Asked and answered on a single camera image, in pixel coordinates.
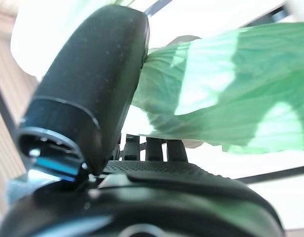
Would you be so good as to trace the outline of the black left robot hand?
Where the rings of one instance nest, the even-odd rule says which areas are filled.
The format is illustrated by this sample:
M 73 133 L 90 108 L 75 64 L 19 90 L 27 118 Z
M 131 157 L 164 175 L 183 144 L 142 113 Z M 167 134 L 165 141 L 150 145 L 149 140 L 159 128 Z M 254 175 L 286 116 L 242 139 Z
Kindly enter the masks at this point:
M 37 87 L 15 133 L 19 153 L 57 181 L 32 184 L 0 237 L 282 237 L 274 208 L 245 184 L 188 162 L 118 160 L 121 129 L 148 52 L 145 13 L 107 5 L 87 17 Z

